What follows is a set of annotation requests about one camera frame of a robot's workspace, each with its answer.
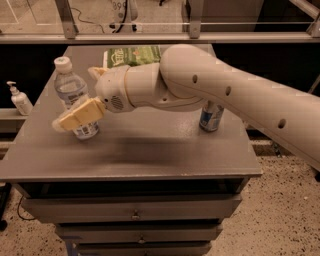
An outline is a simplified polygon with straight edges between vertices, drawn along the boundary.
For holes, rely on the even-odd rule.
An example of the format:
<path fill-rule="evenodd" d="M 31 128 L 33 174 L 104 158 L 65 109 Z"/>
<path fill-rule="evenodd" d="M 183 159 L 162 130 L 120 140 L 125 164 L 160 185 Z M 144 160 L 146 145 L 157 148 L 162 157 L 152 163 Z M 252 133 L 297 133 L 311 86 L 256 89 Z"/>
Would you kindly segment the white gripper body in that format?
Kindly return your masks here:
<path fill-rule="evenodd" d="M 125 77 L 128 70 L 128 65 L 108 69 L 95 85 L 97 96 L 110 112 L 121 113 L 134 110 L 125 88 Z"/>

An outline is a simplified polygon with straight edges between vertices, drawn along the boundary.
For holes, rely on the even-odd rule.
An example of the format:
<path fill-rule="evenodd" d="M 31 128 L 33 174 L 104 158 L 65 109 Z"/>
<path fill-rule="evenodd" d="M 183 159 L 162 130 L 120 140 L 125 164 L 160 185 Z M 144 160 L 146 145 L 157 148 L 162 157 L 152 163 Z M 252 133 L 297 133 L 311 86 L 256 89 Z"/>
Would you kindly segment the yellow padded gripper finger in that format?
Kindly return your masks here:
<path fill-rule="evenodd" d="M 103 67 L 90 67 L 88 73 L 92 79 L 98 80 L 104 73 L 108 71 L 107 68 Z"/>
<path fill-rule="evenodd" d="M 98 97 L 81 97 L 52 122 L 52 127 L 58 132 L 75 130 L 100 120 L 104 113 L 105 105 Z"/>

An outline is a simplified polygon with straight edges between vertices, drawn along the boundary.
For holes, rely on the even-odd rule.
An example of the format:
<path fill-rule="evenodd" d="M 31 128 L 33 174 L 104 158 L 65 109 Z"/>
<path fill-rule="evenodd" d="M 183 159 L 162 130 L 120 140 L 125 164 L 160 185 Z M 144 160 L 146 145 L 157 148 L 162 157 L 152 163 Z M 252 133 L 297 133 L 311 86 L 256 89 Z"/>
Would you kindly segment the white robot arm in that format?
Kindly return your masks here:
<path fill-rule="evenodd" d="M 171 45 L 157 63 L 92 67 L 97 96 L 82 96 L 52 126 L 70 131 L 106 110 L 192 111 L 214 102 L 320 168 L 320 98 L 234 68 L 190 44 Z"/>

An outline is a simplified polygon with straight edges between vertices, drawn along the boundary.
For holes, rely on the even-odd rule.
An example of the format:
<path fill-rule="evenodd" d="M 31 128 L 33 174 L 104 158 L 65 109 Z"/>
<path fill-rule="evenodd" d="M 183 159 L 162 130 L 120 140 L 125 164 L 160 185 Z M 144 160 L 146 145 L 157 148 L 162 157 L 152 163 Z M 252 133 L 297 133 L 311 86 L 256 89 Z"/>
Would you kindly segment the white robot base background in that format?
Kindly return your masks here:
<path fill-rule="evenodd" d="M 134 21 L 138 17 L 136 0 L 111 0 L 113 22 L 109 25 L 113 33 L 136 32 Z"/>

